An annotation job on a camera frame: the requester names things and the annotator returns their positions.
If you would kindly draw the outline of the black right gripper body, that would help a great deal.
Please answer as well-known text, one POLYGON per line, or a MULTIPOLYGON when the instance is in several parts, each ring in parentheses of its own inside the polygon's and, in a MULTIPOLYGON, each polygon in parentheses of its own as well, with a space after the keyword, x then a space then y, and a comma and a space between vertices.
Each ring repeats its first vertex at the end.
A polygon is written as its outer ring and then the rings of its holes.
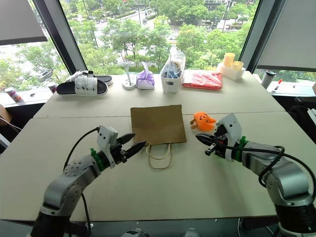
POLYGON ((227 130, 223 125, 220 125, 214 133, 215 154, 219 157, 226 156, 226 147, 228 139, 226 137, 227 130))

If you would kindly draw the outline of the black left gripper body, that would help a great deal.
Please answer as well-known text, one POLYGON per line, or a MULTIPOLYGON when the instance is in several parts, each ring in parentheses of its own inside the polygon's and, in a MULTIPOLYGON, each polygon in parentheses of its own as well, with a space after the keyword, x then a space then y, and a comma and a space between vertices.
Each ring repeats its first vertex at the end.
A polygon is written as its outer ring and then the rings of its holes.
POLYGON ((127 158, 125 157, 125 150, 122 149, 122 144, 115 143, 113 146, 110 146, 110 153, 115 164, 127 162, 127 158))

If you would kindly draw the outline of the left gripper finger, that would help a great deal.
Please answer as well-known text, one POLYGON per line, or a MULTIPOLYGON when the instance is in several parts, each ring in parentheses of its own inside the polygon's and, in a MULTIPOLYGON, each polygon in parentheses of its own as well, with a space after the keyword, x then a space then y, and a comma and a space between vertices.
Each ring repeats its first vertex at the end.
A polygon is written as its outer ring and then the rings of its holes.
POLYGON ((125 151, 125 158, 131 158, 132 156, 137 154, 139 151, 142 150, 145 144, 146 141, 135 143, 133 146, 131 146, 128 150, 125 151))
POLYGON ((127 142, 129 142, 134 136, 135 136, 135 133, 127 133, 127 134, 117 138, 116 143, 118 143, 120 145, 124 145, 127 142))

